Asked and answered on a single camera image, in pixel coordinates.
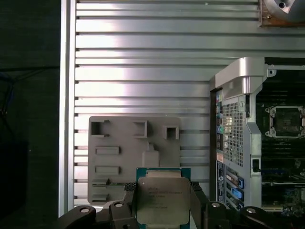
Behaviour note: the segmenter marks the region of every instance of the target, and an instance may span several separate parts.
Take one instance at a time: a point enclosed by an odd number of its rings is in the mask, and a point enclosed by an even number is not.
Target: pcie slot
[[[281,206],[262,206],[262,210],[265,210],[267,212],[282,212],[283,207],[281,207]]]
[[[228,201],[228,203],[229,203],[236,211],[238,211],[237,206],[236,206],[230,199],[227,198],[226,201]]]
[[[232,174],[230,171],[226,170],[226,178],[234,183],[239,188],[244,188],[244,179],[241,177],[237,177],[236,175]]]
[[[244,203],[241,200],[239,200],[236,197],[234,197],[228,191],[226,192],[225,198],[226,198],[226,200],[229,200],[230,202],[232,202],[237,210],[239,210],[239,209],[244,207]]]
[[[226,190],[238,200],[244,201],[244,192],[239,189],[236,185],[232,184],[230,181],[227,180]]]

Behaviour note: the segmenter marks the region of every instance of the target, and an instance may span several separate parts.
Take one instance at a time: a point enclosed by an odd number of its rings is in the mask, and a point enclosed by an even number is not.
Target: dark background
[[[60,25],[60,0],[2,0],[0,69],[59,65]],[[8,121],[18,138],[29,142],[28,191],[26,204],[0,228],[46,228],[58,212],[59,70],[18,83]]]

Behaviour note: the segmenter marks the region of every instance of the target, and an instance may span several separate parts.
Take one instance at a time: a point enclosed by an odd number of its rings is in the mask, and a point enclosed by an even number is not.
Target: slotted aluminum surface
[[[59,214],[87,201],[91,115],[181,118],[181,165],[209,187],[209,79],[245,56],[304,57],[257,0],[62,0]]]

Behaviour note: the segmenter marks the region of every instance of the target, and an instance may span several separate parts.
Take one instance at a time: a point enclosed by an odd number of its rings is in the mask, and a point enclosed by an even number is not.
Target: computer case
[[[238,59],[210,91],[210,199],[303,216],[305,59]]]

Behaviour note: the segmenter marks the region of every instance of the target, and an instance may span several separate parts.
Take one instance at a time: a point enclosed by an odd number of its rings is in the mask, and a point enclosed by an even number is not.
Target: expansion slot
[[[231,200],[227,199],[226,205],[229,207],[229,209],[238,211],[236,205]]]
[[[262,210],[265,210],[267,212],[282,212],[283,207],[281,207],[281,206],[262,206]]]
[[[244,201],[244,192],[227,180],[226,190],[236,199]]]
[[[233,175],[231,172],[226,170],[226,176],[225,176],[229,181],[231,181],[233,184],[238,186],[239,188],[243,189],[244,188],[244,179],[241,177],[237,177],[236,175]]]

